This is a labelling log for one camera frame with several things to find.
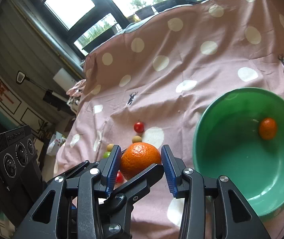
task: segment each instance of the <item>black device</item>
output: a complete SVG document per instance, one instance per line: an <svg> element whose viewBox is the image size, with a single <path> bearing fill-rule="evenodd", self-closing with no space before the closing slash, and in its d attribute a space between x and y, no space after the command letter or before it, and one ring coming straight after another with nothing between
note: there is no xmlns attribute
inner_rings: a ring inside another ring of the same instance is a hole
<svg viewBox="0 0 284 239"><path fill-rule="evenodd" d="M185 198L179 239L205 237L205 196L212 196L213 239L270 239L249 203L222 175L201 176L175 158L168 145L161 150L163 165L152 164L113 190L121 148L115 145L109 158L84 161L53 178L18 227L13 239L131 239L133 204L150 192L165 171L174 197ZM77 209L72 199L78 197ZM103 204L98 198L107 198Z"/></svg>
<svg viewBox="0 0 284 239"><path fill-rule="evenodd" d="M173 197L185 198L179 239L205 238L205 196L211 196L212 239L271 239L253 208L227 176L213 179L186 168L168 145L162 147L161 159Z"/></svg>
<svg viewBox="0 0 284 239"><path fill-rule="evenodd" d="M31 128L0 133L0 209L18 227L43 192Z"/></svg>

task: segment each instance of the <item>blue gripper pad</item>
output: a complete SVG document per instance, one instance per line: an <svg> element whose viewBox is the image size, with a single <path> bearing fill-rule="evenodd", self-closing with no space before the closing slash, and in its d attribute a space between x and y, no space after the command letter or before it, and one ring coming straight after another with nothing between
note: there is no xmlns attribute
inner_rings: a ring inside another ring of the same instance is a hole
<svg viewBox="0 0 284 239"><path fill-rule="evenodd" d="M117 146L116 151L115 151L115 156L114 156L114 158L112 159L112 162L111 162L110 170L109 170L109 172L106 176L106 190L105 190L105 192L106 192L107 197L109 197L110 194L113 192L115 180L116 180L116 175L118 174L118 170L120 169L121 156L122 156L121 155L121 147Z"/></svg>
<svg viewBox="0 0 284 239"><path fill-rule="evenodd" d="M173 194L173 197L176 197L178 193L177 182L176 182L177 177L174 172L173 165L170 161L170 157L168 155L168 152L165 146L162 146L161 148L161 160L162 160L162 165L164 167L164 172L165 172L165 177L166 177L168 188L170 189L170 192Z"/></svg>

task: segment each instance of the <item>potted plant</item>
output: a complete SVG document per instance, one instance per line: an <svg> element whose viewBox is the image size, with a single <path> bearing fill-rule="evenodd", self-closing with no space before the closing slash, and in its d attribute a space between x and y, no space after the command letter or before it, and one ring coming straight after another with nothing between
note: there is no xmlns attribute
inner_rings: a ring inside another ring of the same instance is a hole
<svg viewBox="0 0 284 239"><path fill-rule="evenodd" d="M176 6L175 0L153 0L153 7L157 12L162 12L168 8Z"/></svg>
<svg viewBox="0 0 284 239"><path fill-rule="evenodd" d="M147 17L154 15L151 5L146 5L146 1L132 0L130 4L133 9L138 9L135 14L140 18L140 20L144 20Z"/></svg>

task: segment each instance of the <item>pink bedsheet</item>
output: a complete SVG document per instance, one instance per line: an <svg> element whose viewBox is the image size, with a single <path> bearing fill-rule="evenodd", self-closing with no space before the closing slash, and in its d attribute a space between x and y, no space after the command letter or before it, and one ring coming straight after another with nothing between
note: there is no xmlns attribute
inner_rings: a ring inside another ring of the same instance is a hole
<svg viewBox="0 0 284 239"><path fill-rule="evenodd" d="M169 144L193 167L194 130L214 99L240 87L284 98L284 0L208 0L164 11L90 53L84 71L79 113L55 174L100 160L109 143L126 148L137 120L146 125L144 142ZM134 205L131 233L177 238L182 210L164 176ZM282 238L284 210L274 215L265 226Z"/></svg>

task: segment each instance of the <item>red cherry tomato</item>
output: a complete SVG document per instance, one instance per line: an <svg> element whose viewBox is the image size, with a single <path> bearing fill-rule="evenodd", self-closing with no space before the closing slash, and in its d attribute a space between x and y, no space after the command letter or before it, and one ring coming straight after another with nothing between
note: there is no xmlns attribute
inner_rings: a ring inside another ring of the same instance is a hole
<svg viewBox="0 0 284 239"><path fill-rule="evenodd" d="M144 132L144 123L143 122L137 122L134 124L134 131L136 133L143 133Z"/></svg>
<svg viewBox="0 0 284 239"><path fill-rule="evenodd" d="M115 183L122 183L124 181L123 175L120 171L118 171L118 174L116 175Z"/></svg>

